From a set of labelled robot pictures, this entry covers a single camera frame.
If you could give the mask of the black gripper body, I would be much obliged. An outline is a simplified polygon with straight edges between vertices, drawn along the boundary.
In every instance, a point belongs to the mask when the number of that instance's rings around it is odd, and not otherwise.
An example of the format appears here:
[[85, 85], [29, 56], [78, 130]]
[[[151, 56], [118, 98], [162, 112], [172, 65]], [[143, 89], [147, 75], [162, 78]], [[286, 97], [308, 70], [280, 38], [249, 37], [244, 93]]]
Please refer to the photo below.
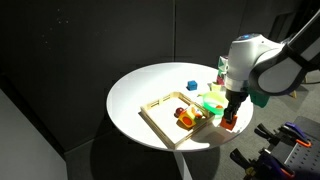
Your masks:
[[229, 108], [239, 108], [241, 103], [248, 97], [247, 92], [235, 92], [226, 90], [226, 99], [228, 100]]

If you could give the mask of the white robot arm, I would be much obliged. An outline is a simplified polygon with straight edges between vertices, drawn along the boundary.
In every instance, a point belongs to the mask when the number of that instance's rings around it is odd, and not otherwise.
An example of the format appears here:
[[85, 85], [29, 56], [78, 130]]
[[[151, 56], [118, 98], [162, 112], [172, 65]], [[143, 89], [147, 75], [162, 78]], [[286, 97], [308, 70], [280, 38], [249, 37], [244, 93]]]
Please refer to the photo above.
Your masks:
[[276, 43], [261, 34], [235, 39], [229, 49], [223, 120], [232, 124], [249, 92], [266, 96], [289, 94], [305, 75], [320, 69], [320, 11], [288, 42]]

